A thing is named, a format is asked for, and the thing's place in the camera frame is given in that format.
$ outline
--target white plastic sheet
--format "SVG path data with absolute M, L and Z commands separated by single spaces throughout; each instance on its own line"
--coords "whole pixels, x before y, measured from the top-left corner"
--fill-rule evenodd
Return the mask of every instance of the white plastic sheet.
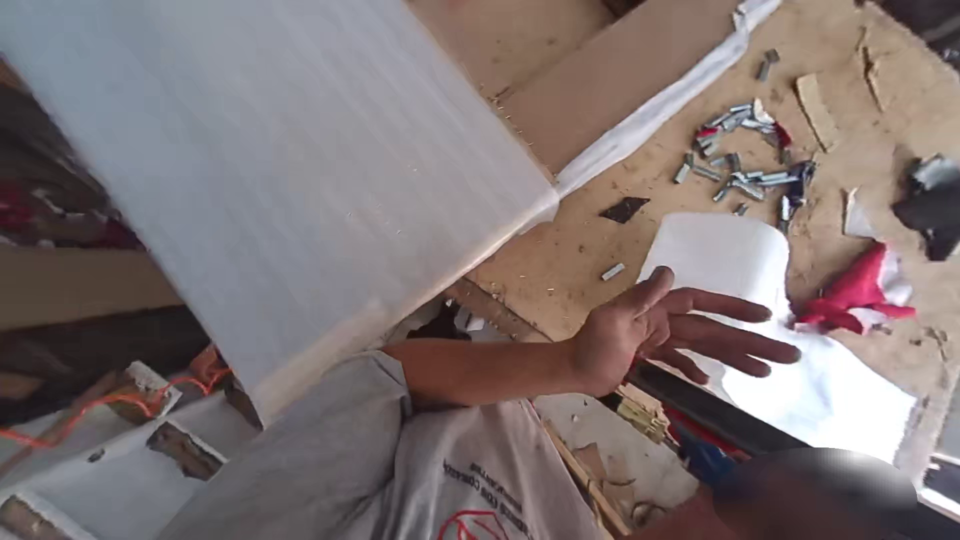
M 402 0 L 9 0 L 0 50 L 268 421 L 559 201 Z
M 733 66 L 750 45 L 750 32 L 779 6 L 781 0 L 747 0 L 733 14 L 735 31 L 709 52 L 679 81 L 641 105 L 604 133 L 557 175 L 563 198 L 592 178 L 636 152 L 674 114 Z
M 639 281 L 665 265 L 676 273 L 676 287 L 729 294 L 769 307 L 773 319 L 762 324 L 716 317 L 799 347 L 801 361 L 773 364 L 770 377 L 757 379 L 691 354 L 710 375 L 710 390 L 812 446 L 858 451 L 892 463 L 915 399 L 838 341 L 786 327 L 792 316 L 784 285 L 788 259 L 786 239 L 761 221 L 720 213 L 673 213 L 663 219 Z

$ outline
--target plywood surface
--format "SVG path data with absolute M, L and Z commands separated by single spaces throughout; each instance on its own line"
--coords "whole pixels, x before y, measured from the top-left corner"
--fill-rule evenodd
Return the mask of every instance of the plywood surface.
M 857 50 L 861 39 L 877 63 L 875 78 L 885 113 L 864 79 Z M 763 51 L 772 47 L 783 60 L 769 83 L 761 84 L 754 75 Z M 564 199 L 553 223 L 515 238 L 468 277 L 551 339 L 564 339 L 576 332 L 592 307 L 633 283 L 666 213 L 729 212 L 747 202 L 748 215 L 773 224 L 776 197 L 760 204 L 733 194 L 714 204 L 710 197 L 717 184 L 691 175 L 674 185 L 671 178 L 698 125 L 754 96 L 763 99 L 795 137 L 795 155 L 812 156 L 817 140 L 794 91 L 795 81 L 808 73 L 818 74 L 842 142 L 829 155 L 819 156 L 822 167 L 810 203 L 791 230 L 788 293 L 795 303 L 814 297 L 867 248 L 868 241 L 841 234 L 841 189 L 860 186 L 858 199 L 882 236 L 903 255 L 906 274 L 917 288 L 912 305 L 920 314 L 892 325 L 890 335 L 860 337 L 840 331 L 835 337 L 920 398 L 898 458 L 902 468 L 916 474 L 932 450 L 957 376 L 960 259 L 927 262 L 920 238 L 896 220 L 889 206 L 901 196 L 900 172 L 909 158 L 936 152 L 960 158 L 955 135 L 960 133 L 960 84 L 955 72 L 872 5 L 857 10 L 852 3 L 831 0 L 786 0 L 755 31 L 745 58 L 708 91 L 631 157 Z M 756 134 L 734 134 L 724 147 L 740 151 L 745 167 L 778 167 L 774 150 Z M 624 196 L 652 202 L 625 225 L 597 217 Z M 626 271 L 602 282 L 600 275 L 618 262 Z

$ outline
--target black fabric scrap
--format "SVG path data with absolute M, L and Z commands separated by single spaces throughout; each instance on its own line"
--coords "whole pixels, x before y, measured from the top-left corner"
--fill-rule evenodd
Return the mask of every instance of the black fabric scrap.
M 929 174 L 931 162 L 937 159 L 941 164 L 933 163 L 936 174 Z M 911 169 L 913 192 L 893 205 L 894 214 L 908 229 L 924 236 L 929 260 L 947 260 L 960 245 L 960 170 L 939 156 Z
M 624 197 L 619 203 L 600 212 L 600 217 L 606 217 L 607 219 L 612 219 L 613 221 L 621 224 L 627 223 L 630 221 L 630 218 L 634 217 L 634 214 L 637 210 L 649 202 L 650 199 Z

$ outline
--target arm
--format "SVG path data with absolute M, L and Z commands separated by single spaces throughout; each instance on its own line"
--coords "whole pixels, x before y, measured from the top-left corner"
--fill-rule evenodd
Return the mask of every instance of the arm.
M 573 371 L 571 345 L 570 341 L 410 339 L 383 351 L 403 365 L 415 401 L 486 405 L 545 394 L 587 392 Z
M 513 398 L 580 392 L 612 392 L 637 360 L 672 365 L 691 380 L 707 375 L 678 349 L 714 357 L 735 369 L 765 377 L 757 357 L 792 363 L 800 351 L 761 335 L 725 326 L 691 310 L 761 322 L 763 306 L 695 289 L 670 290 L 673 272 L 661 267 L 594 309 L 577 334 L 556 343 L 470 343 L 411 339 L 383 351 L 403 366 L 417 401 L 483 405 Z

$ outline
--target pile of staples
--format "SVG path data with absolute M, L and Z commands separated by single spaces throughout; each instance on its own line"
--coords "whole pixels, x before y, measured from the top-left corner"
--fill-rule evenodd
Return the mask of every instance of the pile of staples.
M 760 133 L 768 144 L 777 149 L 780 163 L 785 169 L 770 173 L 744 171 L 737 153 L 714 158 L 708 163 L 709 166 L 696 163 L 694 151 L 703 160 L 709 160 L 719 150 L 723 136 L 737 128 Z M 755 201 L 764 201 L 766 188 L 789 184 L 787 194 L 780 199 L 779 212 L 780 230 L 786 233 L 797 209 L 806 203 L 805 191 L 817 170 L 817 163 L 813 160 L 793 162 L 790 151 L 792 144 L 793 139 L 790 133 L 763 108 L 763 104 L 757 98 L 752 104 L 731 107 L 704 124 L 694 137 L 693 151 L 686 153 L 684 164 L 677 171 L 673 181 L 681 184 L 686 175 L 692 172 L 722 184 L 720 190 L 713 196 L 713 201 L 716 203 L 722 201 L 732 189 L 739 189 Z M 743 215 L 745 211 L 745 207 L 741 205 L 736 213 Z

